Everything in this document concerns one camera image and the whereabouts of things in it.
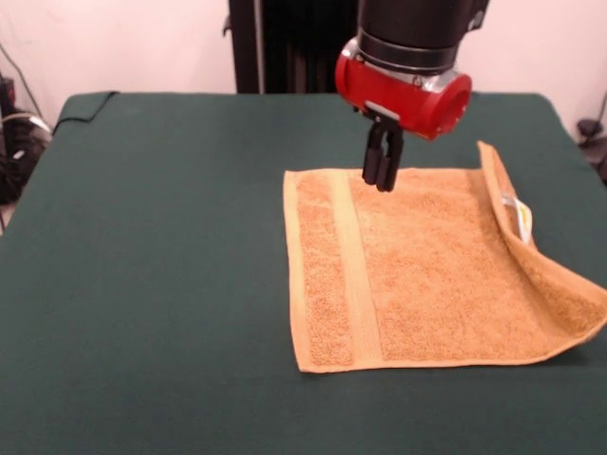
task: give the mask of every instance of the towel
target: towel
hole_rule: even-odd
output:
[[[290,323],[299,369],[523,365],[589,340],[607,291],[543,256],[498,153],[481,169],[287,172]]]

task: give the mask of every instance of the white label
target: white label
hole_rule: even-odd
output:
[[[512,197],[507,194],[502,194],[502,202],[516,210],[521,240],[528,244],[531,240],[531,229],[533,227],[533,215],[531,214],[531,209],[526,204],[519,201],[516,197]]]

